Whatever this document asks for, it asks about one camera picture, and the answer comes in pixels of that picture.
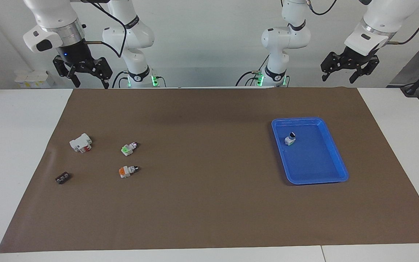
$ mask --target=white robotic arm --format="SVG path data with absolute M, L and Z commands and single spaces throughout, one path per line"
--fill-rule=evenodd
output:
M 75 73 L 89 73 L 108 88 L 112 70 L 102 57 L 91 55 L 85 33 L 69 0 L 24 0 L 35 16 L 37 26 L 24 35 L 28 48 L 35 53 L 56 48 L 53 64 L 60 76 L 71 79 L 76 87 L 80 81 Z
M 113 16 L 123 22 L 128 22 L 123 59 L 128 68 L 128 80 L 131 87 L 158 86 L 156 73 L 148 66 L 145 55 L 139 50 L 153 45 L 155 42 L 153 31 L 140 21 L 131 0 L 112 0 L 108 3 L 108 8 Z M 105 28 L 103 31 L 103 40 L 116 49 L 121 48 L 123 39 L 122 26 Z
M 269 51 L 268 65 L 263 68 L 262 85 L 280 86 L 286 78 L 289 55 L 285 49 L 303 48 L 311 38 L 306 27 L 306 0 L 283 0 L 282 16 L 286 27 L 270 28 L 262 35 L 263 46 Z
M 356 70 L 350 77 L 350 83 L 360 76 L 370 75 L 379 64 L 376 52 L 389 43 L 404 21 L 419 7 L 419 0 L 360 1 L 367 5 L 367 11 L 346 39 L 344 52 L 340 55 L 329 53 L 321 64 L 323 81 L 341 69 Z
M 146 62 L 143 52 L 139 48 L 147 48 L 155 42 L 151 29 L 140 21 L 135 13 L 131 0 L 24 0 L 30 8 L 37 26 L 24 35 L 28 48 L 35 53 L 56 48 L 59 55 L 53 63 L 60 76 L 73 81 L 76 87 L 80 81 L 76 72 L 90 73 L 103 82 L 104 88 L 109 87 L 112 70 L 106 58 L 95 60 L 92 58 L 89 44 L 102 43 L 101 41 L 88 42 L 78 19 L 77 13 L 70 2 L 107 3 L 112 15 L 125 24 L 106 28 L 103 39 L 116 50 L 120 50 L 126 40 L 122 58 L 128 67 L 128 79 L 134 87 L 159 86 L 156 75 Z

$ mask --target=brown mat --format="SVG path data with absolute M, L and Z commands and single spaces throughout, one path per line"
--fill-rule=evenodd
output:
M 302 116 L 326 121 L 347 182 L 286 180 L 271 121 Z M 419 243 L 419 196 L 355 89 L 74 90 L 0 252 L 384 243 Z

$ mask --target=blue tray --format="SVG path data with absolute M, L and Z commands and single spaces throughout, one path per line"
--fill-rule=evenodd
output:
M 322 184 L 349 179 L 344 161 L 321 118 L 280 118 L 272 129 L 287 179 L 293 184 Z M 296 141 L 284 142 L 291 132 Z

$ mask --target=white toy block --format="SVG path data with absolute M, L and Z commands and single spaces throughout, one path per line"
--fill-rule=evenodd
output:
M 292 132 L 288 137 L 286 137 L 286 139 L 284 140 L 284 142 L 286 143 L 286 145 L 290 146 L 291 144 L 293 144 L 296 141 L 295 138 L 295 134 L 294 132 Z
M 124 154 L 124 156 L 130 156 L 133 153 L 133 150 L 137 148 L 138 143 L 133 142 L 131 144 L 126 144 L 122 147 L 121 152 Z
M 124 166 L 121 169 L 119 169 L 119 174 L 121 175 L 121 178 L 128 178 L 131 174 L 137 172 L 138 169 L 138 166 Z
M 90 137 L 83 133 L 80 137 L 69 142 L 72 149 L 76 152 L 85 153 L 92 149 L 92 140 Z

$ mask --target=white table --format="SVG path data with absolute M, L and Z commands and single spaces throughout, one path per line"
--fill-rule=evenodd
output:
M 419 101 L 398 89 L 360 94 L 419 193 Z M 0 242 L 72 90 L 0 90 Z M 67 251 L 0 254 L 0 261 L 419 261 L 419 244 Z

